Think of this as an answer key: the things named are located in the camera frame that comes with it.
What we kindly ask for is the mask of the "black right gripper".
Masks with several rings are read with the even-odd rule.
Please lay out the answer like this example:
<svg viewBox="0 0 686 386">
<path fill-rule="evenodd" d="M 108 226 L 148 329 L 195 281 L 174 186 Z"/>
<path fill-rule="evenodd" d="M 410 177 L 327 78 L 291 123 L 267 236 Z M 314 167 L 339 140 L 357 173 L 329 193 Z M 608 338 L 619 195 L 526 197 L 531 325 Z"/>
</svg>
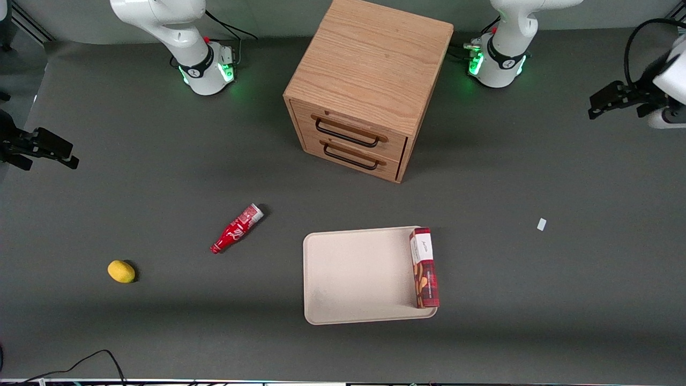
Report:
<svg viewBox="0 0 686 386">
<path fill-rule="evenodd" d="M 28 171 L 33 161 L 12 148 L 11 140 L 19 135 L 20 130 L 11 115 L 1 110 L 1 162 Z M 72 154 L 73 144 L 44 128 L 37 128 L 25 135 L 22 148 L 24 155 L 55 160 L 70 169 L 77 169 L 79 165 L 78 157 Z"/>
</svg>

